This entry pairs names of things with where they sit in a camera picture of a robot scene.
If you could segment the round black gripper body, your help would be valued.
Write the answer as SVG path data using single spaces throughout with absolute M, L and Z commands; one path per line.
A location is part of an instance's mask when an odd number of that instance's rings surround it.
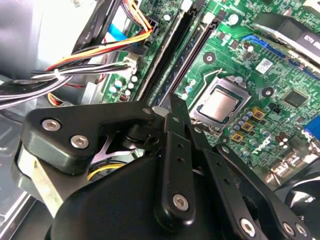
M 193 174 L 196 215 L 187 228 L 170 232 L 154 213 L 159 156 L 143 157 L 77 190 L 59 208 L 52 240 L 222 240 L 218 204 L 204 177 Z

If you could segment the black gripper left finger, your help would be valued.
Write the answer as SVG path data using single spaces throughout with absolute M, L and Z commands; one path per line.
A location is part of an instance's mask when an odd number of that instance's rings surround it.
M 145 150 L 158 159 L 156 218 L 169 226 L 195 220 L 191 123 L 184 100 L 170 93 L 157 107 L 142 101 L 41 108 L 27 114 L 21 134 L 21 171 L 55 216 L 85 186 L 90 165 Z

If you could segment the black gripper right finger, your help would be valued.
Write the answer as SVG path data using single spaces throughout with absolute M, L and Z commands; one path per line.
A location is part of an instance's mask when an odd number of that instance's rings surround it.
M 308 227 L 226 145 L 212 147 L 191 123 L 187 104 L 179 100 L 187 125 L 192 158 L 203 170 L 217 204 L 217 218 L 226 240 L 311 240 Z

